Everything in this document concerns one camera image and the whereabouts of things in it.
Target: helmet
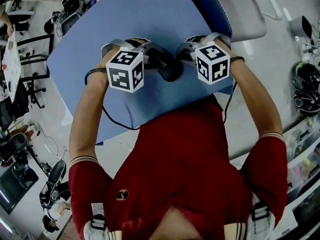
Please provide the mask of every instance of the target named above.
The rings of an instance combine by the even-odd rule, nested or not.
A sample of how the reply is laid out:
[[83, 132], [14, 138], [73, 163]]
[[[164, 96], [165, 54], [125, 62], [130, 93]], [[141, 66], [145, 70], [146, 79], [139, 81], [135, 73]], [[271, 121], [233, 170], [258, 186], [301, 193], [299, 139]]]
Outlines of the helmet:
[[292, 68], [294, 105], [301, 114], [312, 117], [320, 111], [320, 72], [314, 65], [299, 62]]

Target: shelf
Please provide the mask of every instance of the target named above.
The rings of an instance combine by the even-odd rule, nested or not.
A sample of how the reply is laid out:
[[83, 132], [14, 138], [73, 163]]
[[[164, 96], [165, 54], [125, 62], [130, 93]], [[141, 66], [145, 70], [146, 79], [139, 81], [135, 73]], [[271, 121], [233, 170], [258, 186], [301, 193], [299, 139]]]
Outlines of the shelf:
[[303, 160], [305, 160], [316, 148], [316, 146], [320, 143], [320, 137], [311, 145], [309, 146], [305, 151], [303, 151], [300, 155], [298, 155], [295, 159], [291, 160], [288, 163], [288, 168], [292, 168], [296, 166], [297, 164], [301, 163]]
[[305, 193], [303, 193], [301, 196], [299, 196], [296, 200], [294, 200], [293, 202], [289, 203], [284, 208], [284, 212], [293, 210], [294, 208], [298, 207], [319, 186], [320, 186], [320, 179], [318, 179], [318, 181], [312, 187], [310, 187]]

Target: logo badge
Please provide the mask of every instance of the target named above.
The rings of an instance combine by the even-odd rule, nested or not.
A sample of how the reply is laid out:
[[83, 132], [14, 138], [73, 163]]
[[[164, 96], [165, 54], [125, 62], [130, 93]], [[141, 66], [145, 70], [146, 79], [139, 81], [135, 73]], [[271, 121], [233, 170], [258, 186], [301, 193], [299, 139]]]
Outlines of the logo badge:
[[129, 196], [129, 191], [127, 189], [121, 189], [116, 196], [115, 200], [117, 201], [125, 201]]

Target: red shirt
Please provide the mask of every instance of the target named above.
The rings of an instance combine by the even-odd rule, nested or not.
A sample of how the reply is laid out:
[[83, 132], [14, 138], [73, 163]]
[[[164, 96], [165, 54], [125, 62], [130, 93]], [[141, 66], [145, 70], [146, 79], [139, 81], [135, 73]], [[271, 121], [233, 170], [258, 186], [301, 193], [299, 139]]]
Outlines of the red shirt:
[[[109, 231], [122, 231], [123, 239], [148, 239], [170, 206], [202, 238], [224, 239], [224, 225], [248, 221], [252, 192], [278, 223], [287, 201], [285, 143], [277, 134], [261, 138], [238, 171], [229, 162], [221, 110], [210, 100], [142, 125], [114, 180], [92, 158], [71, 162], [72, 216], [81, 238], [93, 216], [91, 203], [104, 204]], [[121, 190], [125, 200], [117, 198]]]

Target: blue mat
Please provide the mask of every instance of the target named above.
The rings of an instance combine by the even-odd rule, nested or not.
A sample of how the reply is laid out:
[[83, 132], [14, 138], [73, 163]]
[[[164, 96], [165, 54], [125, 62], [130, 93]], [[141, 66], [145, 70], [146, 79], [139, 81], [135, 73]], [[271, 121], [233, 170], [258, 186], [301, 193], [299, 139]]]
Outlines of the blue mat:
[[[215, 0], [212, 3], [216, 4], [212, 6], [214, 16], [221, 8]], [[174, 55], [188, 37], [211, 32], [192, 0], [100, 0], [68, 31], [47, 64], [74, 115], [85, 88], [84, 77], [101, 60], [102, 46], [111, 40], [143, 37]], [[175, 82], [165, 82], [154, 73], [146, 75], [144, 87], [133, 94], [108, 88], [104, 106], [114, 120], [138, 127], [212, 93], [231, 94], [232, 85], [232, 77], [213, 85], [205, 84], [198, 80], [195, 68], [185, 65], [183, 75]], [[97, 143], [125, 131], [102, 114]]]

